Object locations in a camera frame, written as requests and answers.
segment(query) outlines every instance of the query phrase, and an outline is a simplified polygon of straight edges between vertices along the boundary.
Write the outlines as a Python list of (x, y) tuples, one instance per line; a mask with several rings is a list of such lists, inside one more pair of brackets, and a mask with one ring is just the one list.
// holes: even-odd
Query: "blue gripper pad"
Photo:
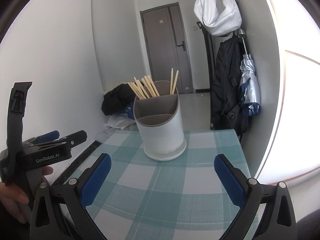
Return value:
[(77, 189), (80, 193), (80, 203), (84, 208), (93, 203), (110, 169), (110, 155), (103, 153), (90, 168), (85, 169), (81, 174)]
[(227, 164), (219, 155), (215, 157), (213, 164), (214, 170), (226, 189), (226, 192), (228, 193), (232, 203), (235, 206), (242, 208), (245, 204), (244, 188), (241, 186), (233, 172), (228, 168)]
[(45, 143), (45, 142), (54, 141), (54, 140), (58, 139), (59, 136), (60, 136), (60, 133), (58, 131), (49, 132), (49, 133), (46, 133), (44, 135), (39, 136), (36, 139), (36, 141), (33, 143), (38, 144), (38, 143)]

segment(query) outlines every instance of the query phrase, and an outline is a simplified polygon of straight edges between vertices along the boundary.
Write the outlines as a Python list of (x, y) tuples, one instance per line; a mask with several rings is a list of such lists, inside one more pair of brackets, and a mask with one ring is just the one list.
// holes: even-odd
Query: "gray divider compartment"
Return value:
[(169, 95), (170, 82), (154, 82), (160, 96), (147, 99), (136, 97), (133, 112), (137, 122), (143, 126), (155, 127), (169, 122), (178, 110), (178, 94)]

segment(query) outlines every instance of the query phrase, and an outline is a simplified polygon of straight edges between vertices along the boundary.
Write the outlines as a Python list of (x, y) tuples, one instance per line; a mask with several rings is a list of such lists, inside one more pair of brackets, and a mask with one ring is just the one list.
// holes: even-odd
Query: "door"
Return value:
[(179, 70), (179, 93), (192, 93), (188, 48), (178, 5), (144, 12), (142, 20), (153, 80), (170, 80), (173, 68), (174, 73)]

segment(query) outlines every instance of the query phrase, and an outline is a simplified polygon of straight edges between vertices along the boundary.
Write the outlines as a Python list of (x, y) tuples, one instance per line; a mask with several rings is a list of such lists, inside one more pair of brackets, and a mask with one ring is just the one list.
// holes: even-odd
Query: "umbrella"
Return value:
[(247, 48), (244, 43), (243, 36), (245, 35), (243, 30), (238, 30), (238, 36), (242, 38), (244, 44), (245, 55), (241, 61), (240, 69), (242, 76), (239, 85), (239, 101), (242, 108), (242, 114), (246, 116), (258, 115), (260, 112), (260, 88), (258, 84), (258, 78), (255, 75), (255, 66), (248, 54)]

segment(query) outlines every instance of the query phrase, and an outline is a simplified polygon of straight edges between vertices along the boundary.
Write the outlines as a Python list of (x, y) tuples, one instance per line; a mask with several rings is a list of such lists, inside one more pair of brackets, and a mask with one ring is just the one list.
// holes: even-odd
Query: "human hand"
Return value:
[[(42, 168), (42, 177), (53, 173), (53, 168), (46, 166)], [(20, 223), (25, 224), (27, 222), (26, 217), (21, 212), (18, 202), (22, 204), (28, 204), (29, 198), (26, 193), (23, 192), (15, 184), (6, 186), (3, 182), (0, 182), (0, 201), (6, 210), (17, 219)]]

